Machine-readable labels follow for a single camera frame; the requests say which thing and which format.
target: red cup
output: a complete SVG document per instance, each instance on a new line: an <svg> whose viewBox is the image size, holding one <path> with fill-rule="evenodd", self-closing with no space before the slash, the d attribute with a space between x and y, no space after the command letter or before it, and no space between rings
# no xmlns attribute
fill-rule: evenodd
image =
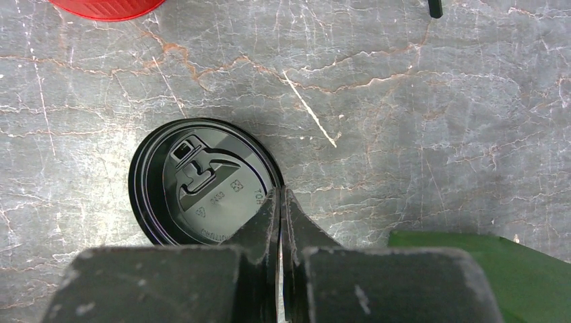
<svg viewBox="0 0 571 323"><path fill-rule="evenodd" d="M50 0L75 15L104 22L119 22L140 17L165 0Z"/></svg>

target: table surface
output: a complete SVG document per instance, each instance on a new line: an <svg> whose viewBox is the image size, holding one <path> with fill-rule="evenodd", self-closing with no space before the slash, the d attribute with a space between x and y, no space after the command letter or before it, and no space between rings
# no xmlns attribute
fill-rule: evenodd
<svg viewBox="0 0 571 323"><path fill-rule="evenodd" d="M167 0L121 23L4 3L0 321L39 320L80 250L149 243L129 162L186 117L259 138L344 246L471 232L571 261L571 3L443 2Z"/></svg>

